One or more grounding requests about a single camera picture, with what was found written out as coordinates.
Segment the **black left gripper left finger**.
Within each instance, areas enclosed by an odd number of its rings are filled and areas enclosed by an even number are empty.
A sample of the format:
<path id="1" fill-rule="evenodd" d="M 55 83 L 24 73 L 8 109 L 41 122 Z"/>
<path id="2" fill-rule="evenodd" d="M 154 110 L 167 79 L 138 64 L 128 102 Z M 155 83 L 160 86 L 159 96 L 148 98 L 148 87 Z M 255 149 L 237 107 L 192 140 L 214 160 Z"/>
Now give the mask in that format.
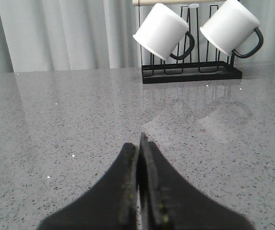
<path id="1" fill-rule="evenodd" d="M 125 143 L 116 160 L 84 195 L 45 218 L 40 230 L 135 230 L 138 150 Z"/>

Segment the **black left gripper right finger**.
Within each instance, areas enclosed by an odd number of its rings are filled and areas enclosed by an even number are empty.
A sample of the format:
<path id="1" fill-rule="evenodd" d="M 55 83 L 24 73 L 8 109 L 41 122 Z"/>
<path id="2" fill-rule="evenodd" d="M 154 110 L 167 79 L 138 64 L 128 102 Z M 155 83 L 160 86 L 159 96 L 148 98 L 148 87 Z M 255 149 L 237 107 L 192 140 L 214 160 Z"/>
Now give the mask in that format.
<path id="1" fill-rule="evenodd" d="M 144 230 L 253 230 L 244 215 L 217 203 L 186 181 L 142 133 L 139 189 Z"/>

